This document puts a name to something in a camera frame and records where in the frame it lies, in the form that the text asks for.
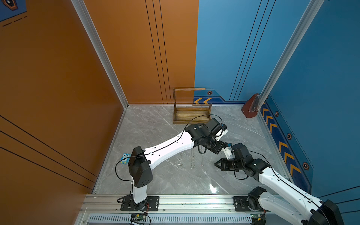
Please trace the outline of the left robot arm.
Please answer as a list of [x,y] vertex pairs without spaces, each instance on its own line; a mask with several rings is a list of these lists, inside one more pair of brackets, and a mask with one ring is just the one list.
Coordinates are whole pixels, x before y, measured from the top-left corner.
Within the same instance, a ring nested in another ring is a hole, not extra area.
[[132,190],[118,202],[129,211],[157,211],[155,204],[159,198],[147,196],[147,186],[154,178],[153,170],[169,158],[194,147],[204,147],[206,152],[219,154],[227,146],[221,141],[226,133],[226,124],[215,118],[207,123],[194,124],[189,121],[182,132],[172,139],[150,148],[137,146],[130,156],[119,161],[127,162],[131,177],[128,181],[132,184]]

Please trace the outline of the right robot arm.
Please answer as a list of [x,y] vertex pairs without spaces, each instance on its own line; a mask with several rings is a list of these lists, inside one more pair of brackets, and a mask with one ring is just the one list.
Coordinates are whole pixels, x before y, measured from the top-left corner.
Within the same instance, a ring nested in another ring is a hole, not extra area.
[[344,224],[334,202],[324,202],[294,185],[276,172],[267,161],[253,158],[245,145],[219,142],[212,152],[218,154],[221,151],[225,157],[215,163],[221,171],[243,171],[247,177],[262,183],[282,197],[278,199],[264,188],[257,187],[247,197],[252,210],[270,211],[292,225]]

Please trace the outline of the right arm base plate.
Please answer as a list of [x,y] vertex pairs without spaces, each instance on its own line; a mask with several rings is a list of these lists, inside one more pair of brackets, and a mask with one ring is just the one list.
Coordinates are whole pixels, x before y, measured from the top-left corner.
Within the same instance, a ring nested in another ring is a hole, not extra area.
[[263,212],[258,199],[248,196],[234,196],[233,204],[236,212]]

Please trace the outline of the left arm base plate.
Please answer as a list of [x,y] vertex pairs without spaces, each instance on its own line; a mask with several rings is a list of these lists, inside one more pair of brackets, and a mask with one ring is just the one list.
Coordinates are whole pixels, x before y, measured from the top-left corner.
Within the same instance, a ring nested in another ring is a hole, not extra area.
[[135,203],[131,194],[117,199],[117,203],[121,204],[121,211],[144,211],[157,212],[159,206],[159,196],[148,196],[144,201]]

